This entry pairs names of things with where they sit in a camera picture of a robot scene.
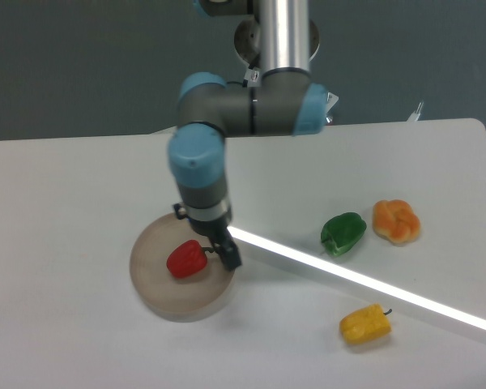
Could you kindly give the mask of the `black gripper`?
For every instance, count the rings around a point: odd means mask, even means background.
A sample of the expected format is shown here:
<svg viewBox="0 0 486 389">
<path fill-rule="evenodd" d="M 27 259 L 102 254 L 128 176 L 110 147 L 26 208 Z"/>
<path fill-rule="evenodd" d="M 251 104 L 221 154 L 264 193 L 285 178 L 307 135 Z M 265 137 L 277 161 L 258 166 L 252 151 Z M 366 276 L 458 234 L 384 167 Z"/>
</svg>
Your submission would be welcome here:
<svg viewBox="0 0 486 389">
<path fill-rule="evenodd" d="M 228 231 L 232 221 L 232 206 L 228 199 L 222 199 L 208 208 L 194 208 L 185 203 L 175 203 L 173 210 L 176 218 L 188 220 L 197 234 L 209 238 L 226 271 L 234 271 L 241 265 L 237 244 Z"/>
</svg>

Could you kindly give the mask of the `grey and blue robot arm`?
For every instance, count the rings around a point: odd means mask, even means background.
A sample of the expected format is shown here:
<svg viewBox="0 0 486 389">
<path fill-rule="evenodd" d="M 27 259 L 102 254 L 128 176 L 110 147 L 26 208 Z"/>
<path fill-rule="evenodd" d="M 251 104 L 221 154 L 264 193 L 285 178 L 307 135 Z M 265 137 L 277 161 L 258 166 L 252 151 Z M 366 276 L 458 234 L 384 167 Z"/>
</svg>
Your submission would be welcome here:
<svg viewBox="0 0 486 389">
<path fill-rule="evenodd" d="M 209 72 L 187 77 L 177 102 L 177 130 L 168 164 L 182 203 L 178 218 L 207 237 L 224 269 L 241 265 L 228 226 L 232 219 L 225 174 L 225 140 L 243 136 L 314 135 L 326 124 L 327 90 L 313 83 L 306 1 L 197 1 L 208 17 L 253 15 L 259 26 L 260 84 L 229 88 Z"/>
</svg>

